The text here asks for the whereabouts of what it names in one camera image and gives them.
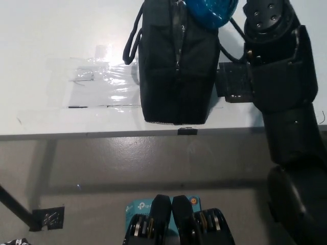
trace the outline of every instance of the bag strap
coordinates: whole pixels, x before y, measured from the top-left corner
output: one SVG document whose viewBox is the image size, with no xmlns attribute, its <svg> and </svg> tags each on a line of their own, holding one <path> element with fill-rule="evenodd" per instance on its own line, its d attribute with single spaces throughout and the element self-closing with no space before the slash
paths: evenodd
<svg viewBox="0 0 327 245">
<path fill-rule="evenodd" d="M 135 58 L 135 54 L 136 54 L 136 50 L 137 50 L 137 47 L 138 47 L 138 43 L 141 39 L 141 35 L 142 35 L 142 28 L 139 30 L 136 38 L 135 38 L 135 43 L 133 45 L 133 49 L 132 49 L 132 53 L 131 55 L 129 56 L 130 52 L 131 52 L 131 48 L 132 48 L 132 43 L 133 43 L 133 38 L 136 34 L 136 31 L 137 31 L 137 28 L 138 28 L 138 23 L 139 23 L 139 20 L 141 19 L 141 16 L 143 14 L 143 4 L 138 12 L 138 15 L 136 17 L 136 20 L 135 20 L 135 23 L 134 23 L 134 27 L 133 27 L 133 30 L 131 32 L 131 34 L 129 35 L 129 38 L 128 38 L 128 41 L 126 43 L 126 46 L 125 46 L 125 49 L 124 49 L 124 52 L 123 52 L 123 61 L 125 62 L 126 65 L 129 65 L 130 63 L 133 62 L 134 58 Z"/>
</svg>

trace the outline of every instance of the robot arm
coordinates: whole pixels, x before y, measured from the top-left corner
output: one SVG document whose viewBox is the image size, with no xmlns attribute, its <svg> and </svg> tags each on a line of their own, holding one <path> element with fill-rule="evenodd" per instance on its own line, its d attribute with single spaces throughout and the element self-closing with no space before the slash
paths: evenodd
<svg viewBox="0 0 327 245">
<path fill-rule="evenodd" d="M 248 0 L 248 74 L 272 160 L 271 208 L 295 242 L 327 243 L 327 154 L 312 102 L 318 85 L 311 43 L 288 0 Z"/>
</svg>

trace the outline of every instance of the clear tape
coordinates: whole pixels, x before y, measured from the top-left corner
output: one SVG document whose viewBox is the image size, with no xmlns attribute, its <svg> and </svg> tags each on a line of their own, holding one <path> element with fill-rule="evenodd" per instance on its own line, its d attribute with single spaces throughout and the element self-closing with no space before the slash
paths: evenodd
<svg viewBox="0 0 327 245">
<path fill-rule="evenodd" d="M 75 65 L 68 82 L 68 107 L 139 106 L 137 59 L 127 66 L 110 65 L 102 59 L 71 58 Z"/>
</svg>

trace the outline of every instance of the grey floor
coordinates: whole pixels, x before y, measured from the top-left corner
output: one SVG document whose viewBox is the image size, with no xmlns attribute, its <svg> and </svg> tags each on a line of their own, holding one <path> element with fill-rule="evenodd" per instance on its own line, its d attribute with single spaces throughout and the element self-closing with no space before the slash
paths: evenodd
<svg viewBox="0 0 327 245">
<path fill-rule="evenodd" d="M 122 244 L 125 207 L 158 193 L 220 208 L 236 244 L 292 244 L 268 210 L 265 135 L 0 142 L 0 183 L 29 210 L 65 206 L 64 229 L 28 232 L 0 204 L 0 243 Z"/>
</svg>

